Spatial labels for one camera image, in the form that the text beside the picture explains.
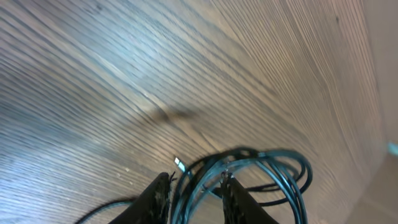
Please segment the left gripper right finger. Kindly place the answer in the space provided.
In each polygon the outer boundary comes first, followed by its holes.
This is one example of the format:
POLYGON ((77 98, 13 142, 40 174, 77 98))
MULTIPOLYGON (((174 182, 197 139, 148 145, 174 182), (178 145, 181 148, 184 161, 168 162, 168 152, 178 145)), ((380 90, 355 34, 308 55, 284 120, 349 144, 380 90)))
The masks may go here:
POLYGON ((230 172, 221 174, 225 224, 278 224, 230 172))

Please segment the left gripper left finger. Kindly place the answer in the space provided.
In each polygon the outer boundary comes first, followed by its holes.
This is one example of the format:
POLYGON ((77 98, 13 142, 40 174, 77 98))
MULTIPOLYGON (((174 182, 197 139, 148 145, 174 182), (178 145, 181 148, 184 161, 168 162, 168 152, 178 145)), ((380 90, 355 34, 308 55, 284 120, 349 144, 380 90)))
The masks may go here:
POLYGON ((170 208, 171 178, 160 173, 125 211, 109 224, 166 224, 170 208))

